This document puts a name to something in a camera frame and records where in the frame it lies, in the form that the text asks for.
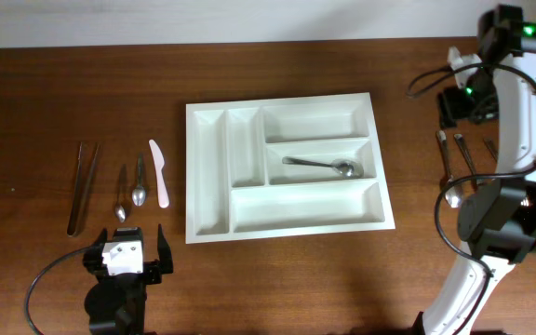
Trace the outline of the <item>large steel spoon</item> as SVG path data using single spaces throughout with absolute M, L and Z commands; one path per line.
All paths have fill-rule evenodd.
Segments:
M 282 158 L 282 163 L 287 165 L 331 168 L 346 179 L 359 178 L 363 175 L 363 169 L 360 165 L 358 165 L 356 162 L 345 159 L 334 160 L 330 163 L 321 163 L 285 156 Z
M 447 141 L 447 136 L 446 136 L 445 131 L 438 130 L 436 133 L 436 138 L 440 147 L 442 161 L 443 161 L 444 169 L 445 169 L 445 176 L 442 178 L 440 182 L 440 188 L 443 189 L 448 183 L 454 181 L 454 177 L 453 177 L 451 167 L 450 167 L 449 147 L 448 147 L 448 141 Z M 452 208 L 458 208 L 462 204 L 462 198 L 463 198 L 462 186 L 458 184 L 448 189 L 447 192 L 445 193 L 445 198 L 448 204 Z

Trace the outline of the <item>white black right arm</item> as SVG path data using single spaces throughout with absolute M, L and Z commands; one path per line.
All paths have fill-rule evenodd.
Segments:
M 454 78 L 438 97 L 441 127 L 460 119 L 499 123 L 497 166 L 473 173 L 473 194 L 460 204 L 456 261 L 414 334 L 468 334 L 499 282 L 536 252 L 536 22 L 521 7 L 498 5 L 477 24 L 477 51 L 449 51 L 432 71 Z

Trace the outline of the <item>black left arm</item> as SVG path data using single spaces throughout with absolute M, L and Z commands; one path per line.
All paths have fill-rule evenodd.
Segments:
M 157 227 L 158 258 L 145 261 L 140 227 L 102 230 L 86 251 L 83 265 L 97 284 L 84 301 L 92 334 L 143 334 L 146 289 L 174 272 L 172 253 L 161 226 Z

